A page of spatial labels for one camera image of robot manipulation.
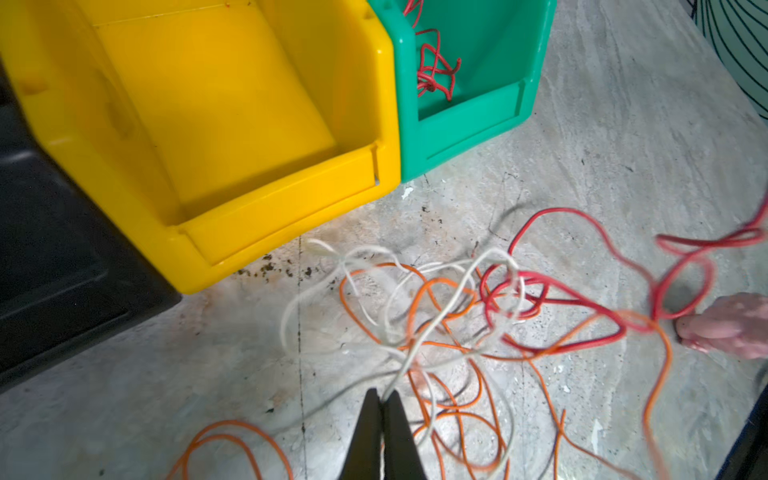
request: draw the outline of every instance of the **tangled cords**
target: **tangled cords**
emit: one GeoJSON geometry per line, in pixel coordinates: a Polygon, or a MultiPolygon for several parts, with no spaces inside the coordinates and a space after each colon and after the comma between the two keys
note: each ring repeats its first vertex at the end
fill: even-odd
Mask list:
{"type": "MultiPolygon", "coordinates": [[[[500,388],[498,388],[493,383],[492,378],[487,376],[483,371],[481,361],[486,359],[500,362],[524,362],[531,367],[536,375],[547,400],[552,421],[556,429],[553,451],[555,479],[558,478],[559,449],[561,441],[564,439],[570,446],[577,449],[579,452],[598,460],[602,465],[614,470],[619,475],[629,478],[630,480],[640,480],[640,477],[637,474],[612,464],[596,453],[590,452],[584,447],[577,445],[568,437],[568,434],[565,431],[566,411],[562,410],[561,414],[558,415],[558,410],[551,400],[544,378],[536,367],[534,361],[545,356],[554,356],[576,350],[606,346],[623,339],[629,330],[641,334],[656,333],[661,338],[664,345],[664,364],[662,365],[657,380],[647,398],[641,422],[648,451],[651,460],[654,463],[657,475],[662,480],[668,480],[670,477],[669,473],[664,465],[663,456],[656,445],[654,434],[650,427],[651,414],[667,378],[673,359],[671,342],[661,328],[660,321],[664,319],[680,318],[683,315],[693,312],[697,305],[711,291],[714,284],[716,270],[713,261],[707,255],[722,248],[748,247],[764,241],[766,234],[762,228],[762,223],[766,217],[768,217],[768,192],[766,192],[766,196],[763,198],[763,202],[752,220],[741,228],[718,240],[692,240],[670,235],[658,235],[656,237],[657,245],[663,251],[679,257],[678,261],[658,281],[651,276],[647,269],[621,255],[599,222],[593,217],[571,208],[551,208],[536,213],[521,228],[510,243],[506,252],[498,249],[490,249],[475,258],[445,264],[430,263],[421,267],[406,265],[399,262],[394,253],[384,247],[376,246],[359,247],[342,255],[337,253],[331,246],[323,242],[315,241],[315,244],[320,245],[328,254],[334,256],[338,260],[338,263],[334,271],[326,276],[325,279],[321,280],[315,286],[305,290],[289,303],[289,306],[286,308],[286,312],[281,319],[281,341],[283,342],[283,346],[286,347],[284,330],[286,328],[287,320],[290,317],[291,311],[296,307],[301,298],[303,298],[303,295],[313,294],[325,288],[341,275],[343,278],[339,285],[339,299],[345,311],[379,349],[388,353],[391,359],[400,363],[399,369],[377,375],[387,376],[395,374],[395,377],[387,387],[384,396],[386,397],[394,389],[395,384],[400,379],[403,377],[407,378],[415,397],[419,399],[419,409],[422,413],[422,424],[414,431],[414,436],[419,437],[419,444],[422,444],[427,439],[432,443],[432,447],[437,455],[443,480],[446,478],[445,460],[443,458],[444,453],[466,468],[467,473],[473,480],[477,479],[478,473],[487,473],[487,478],[495,478],[502,470],[504,471],[504,478],[507,479],[509,477],[509,456],[511,453],[509,446],[514,435],[514,423],[512,423],[508,437],[505,439],[502,432],[502,423],[500,422],[500,411],[497,407],[497,401],[493,393],[494,391],[497,393],[500,392],[500,388]],[[555,278],[546,276],[542,273],[522,270],[517,266],[512,259],[512,254],[523,235],[538,218],[557,213],[573,214],[589,222],[599,233],[611,255],[644,278],[649,286],[649,316],[644,316],[629,310],[610,309],[589,299],[555,278]],[[364,260],[356,258],[357,255],[360,255],[363,252],[383,254],[391,257],[393,261],[370,265],[364,260]],[[493,263],[485,270],[485,272],[482,272],[479,269],[479,264],[491,256],[500,257],[505,263],[493,263]],[[696,264],[702,269],[704,274],[703,286],[701,287],[700,292],[695,296],[694,300],[683,309],[673,313],[667,312],[662,307],[664,297],[672,282],[680,275],[680,272],[686,266],[691,264],[696,264]],[[358,268],[356,268],[356,270],[350,270],[348,268],[350,265],[357,266],[358,268]],[[489,286],[488,284],[493,272],[503,267],[506,267],[507,269],[504,279],[493,287],[489,286]],[[454,269],[459,271],[462,274],[461,280],[455,282],[446,277],[438,276],[428,278],[426,276],[428,273],[444,269],[454,269]],[[373,319],[363,307],[359,290],[354,283],[354,278],[358,275],[367,273],[382,279],[382,272],[388,270],[400,272],[406,277],[400,281],[390,278],[392,281],[388,284],[390,286],[395,286],[391,289],[390,296],[385,303],[384,308],[379,312],[378,320],[376,320],[373,319]],[[477,276],[477,283],[475,283],[475,279],[472,277],[473,275],[477,276]],[[418,278],[418,280],[422,282],[422,285],[414,295],[413,300],[407,309],[406,321],[404,322],[404,325],[402,325],[402,332],[392,338],[392,336],[398,332],[394,331],[395,325],[389,318],[389,307],[392,298],[402,290],[402,287],[410,278],[418,278]],[[352,292],[347,292],[348,285],[351,287],[352,292]],[[439,285],[454,289],[454,294],[445,305],[439,303],[437,296],[433,291],[433,289],[439,285]],[[541,287],[538,294],[531,292],[532,286],[541,287]],[[565,297],[551,296],[555,291],[561,292],[565,297]],[[356,314],[355,309],[353,309],[347,302],[346,298],[348,293],[354,293],[354,297],[357,298],[359,309],[363,312],[362,318],[364,320],[356,314]],[[416,325],[416,314],[419,311],[421,303],[425,299],[429,299],[429,302],[439,311],[439,313],[427,322],[416,325]],[[502,299],[514,300],[514,307],[511,310],[502,309],[499,305],[499,302],[501,302],[502,299]],[[529,305],[525,309],[523,309],[524,303],[529,305]],[[534,319],[541,312],[541,307],[543,305],[586,307],[592,310],[593,313],[560,339],[546,347],[522,345],[515,340],[509,332],[506,332],[505,328],[500,324],[500,322],[512,324],[534,319]],[[479,340],[475,341],[471,339],[462,342],[457,338],[456,334],[454,334],[452,324],[461,318],[465,318],[465,316],[477,306],[480,306],[483,310],[488,333],[479,340]],[[601,318],[608,318],[611,320],[616,325],[617,331],[611,335],[595,339],[579,342],[571,341],[577,333],[601,318]],[[433,333],[439,334],[443,339],[427,339],[427,337],[431,336],[433,333]],[[491,348],[495,346],[512,348],[518,354],[503,356],[491,353],[491,348]],[[435,365],[425,364],[423,360],[421,362],[416,361],[418,353],[423,353],[423,350],[431,348],[457,352],[458,356],[448,362],[435,365]],[[473,392],[476,390],[474,398],[465,402],[461,402],[459,392],[453,392],[443,378],[437,374],[437,371],[440,369],[453,366],[458,362],[467,362],[476,381],[474,388],[469,390],[473,392]],[[424,392],[425,386],[429,391],[427,395],[425,395],[424,392]],[[443,399],[437,398],[436,391],[442,391],[443,399]],[[487,402],[490,406],[492,414],[491,419],[485,418],[476,410],[472,411],[483,402],[487,402]],[[435,424],[443,419],[454,419],[457,423],[458,451],[455,450],[455,446],[451,447],[450,442],[447,442],[435,428],[435,424]],[[480,421],[480,423],[485,425],[491,431],[493,436],[496,437],[495,454],[490,462],[478,464],[468,457],[464,426],[464,421],[467,419],[480,421]]],[[[501,401],[508,411],[510,420],[513,420],[512,409],[508,399],[501,395],[501,401]]],[[[176,463],[173,470],[168,475],[168,478],[172,478],[173,475],[181,469],[184,480],[187,480],[187,463],[190,455],[208,442],[214,440],[227,440],[239,445],[245,451],[254,474],[257,478],[261,479],[253,454],[242,440],[234,435],[228,434],[217,434],[204,437],[210,430],[223,425],[237,425],[244,427],[265,438],[277,451],[286,467],[289,478],[293,478],[290,464],[279,446],[257,427],[239,421],[218,422],[206,427],[203,431],[198,433],[187,447],[185,453],[176,463]]]]}
{"type": "MultiPolygon", "coordinates": [[[[407,17],[413,12],[416,12],[416,9],[418,9],[418,12],[416,13],[416,20],[413,22],[414,29],[419,24],[419,19],[422,17],[424,0],[408,0],[406,8],[402,11],[403,16],[407,17]]],[[[461,58],[457,58],[456,68],[451,68],[451,65],[449,65],[448,61],[446,61],[445,58],[440,54],[440,32],[436,28],[428,28],[426,30],[418,31],[416,32],[416,35],[426,35],[433,32],[437,36],[437,46],[433,47],[428,43],[422,45],[419,69],[416,72],[416,87],[419,89],[419,97],[428,91],[432,92],[435,90],[440,90],[445,95],[445,99],[447,101],[451,101],[453,99],[453,88],[456,85],[456,72],[462,66],[462,60],[461,58]],[[435,56],[435,61],[432,63],[432,65],[426,64],[427,50],[429,50],[435,56]],[[442,64],[443,68],[438,68],[438,62],[442,64]],[[451,78],[450,85],[446,88],[439,84],[435,79],[435,74],[448,75],[451,78]]]]}

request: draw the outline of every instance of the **white paint chip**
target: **white paint chip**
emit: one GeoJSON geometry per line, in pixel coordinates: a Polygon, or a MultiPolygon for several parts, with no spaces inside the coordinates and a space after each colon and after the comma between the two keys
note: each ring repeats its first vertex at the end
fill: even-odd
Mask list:
{"type": "Polygon", "coordinates": [[[600,455],[600,452],[598,452],[598,433],[600,433],[603,430],[603,426],[600,425],[600,421],[598,419],[594,420],[594,425],[592,426],[592,452],[595,455],[600,455]]]}

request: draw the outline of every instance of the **black object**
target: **black object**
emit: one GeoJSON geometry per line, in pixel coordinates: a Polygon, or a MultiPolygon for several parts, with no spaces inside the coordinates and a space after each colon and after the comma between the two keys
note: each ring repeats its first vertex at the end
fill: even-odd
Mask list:
{"type": "Polygon", "coordinates": [[[36,144],[0,68],[0,392],[180,298],[36,144]]]}
{"type": "Polygon", "coordinates": [[[384,479],[426,480],[400,394],[395,391],[379,403],[376,389],[368,390],[362,402],[339,480],[381,480],[382,435],[384,479]]]}
{"type": "Polygon", "coordinates": [[[765,478],[768,478],[768,387],[757,399],[741,435],[717,475],[717,480],[765,478]]]}

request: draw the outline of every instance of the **red cord in green bin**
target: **red cord in green bin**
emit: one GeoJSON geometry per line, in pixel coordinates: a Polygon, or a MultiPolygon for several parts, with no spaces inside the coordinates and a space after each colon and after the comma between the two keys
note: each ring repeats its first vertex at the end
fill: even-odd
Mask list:
{"type": "MultiPolygon", "coordinates": [[[[416,20],[413,22],[413,28],[416,28],[417,24],[419,23],[419,19],[422,17],[424,0],[408,0],[406,8],[402,12],[402,14],[407,17],[411,13],[415,12],[417,8],[419,9],[419,12],[416,14],[416,20]]],[[[461,58],[457,58],[456,67],[451,68],[451,65],[449,65],[447,60],[445,60],[445,57],[440,54],[440,32],[436,28],[428,28],[426,30],[418,31],[416,32],[416,35],[424,35],[431,32],[435,32],[437,35],[437,46],[433,47],[428,43],[422,45],[421,61],[419,62],[419,69],[416,72],[416,79],[418,80],[416,88],[419,89],[419,97],[428,91],[440,90],[443,94],[445,94],[445,99],[451,101],[453,99],[453,88],[456,86],[456,72],[462,66],[462,60],[461,58]],[[425,64],[427,50],[429,50],[435,56],[435,61],[432,63],[432,65],[425,64]],[[444,68],[438,68],[438,62],[441,63],[444,68]],[[435,79],[435,74],[448,75],[451,78],[450,86],[446,88],[445,86],[439,84],[435,79]]]]}

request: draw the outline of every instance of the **human hand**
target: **human hand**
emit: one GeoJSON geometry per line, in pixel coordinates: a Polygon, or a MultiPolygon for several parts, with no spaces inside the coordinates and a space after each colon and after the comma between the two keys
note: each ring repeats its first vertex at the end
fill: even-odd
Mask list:
{"type": "Polygon", "coordinates": [[[745,359],[768,357],[768,297],[757,293],[721,296],[700,315],[675,323],[683,345],[700,352],[722,350],[745,359]]]}

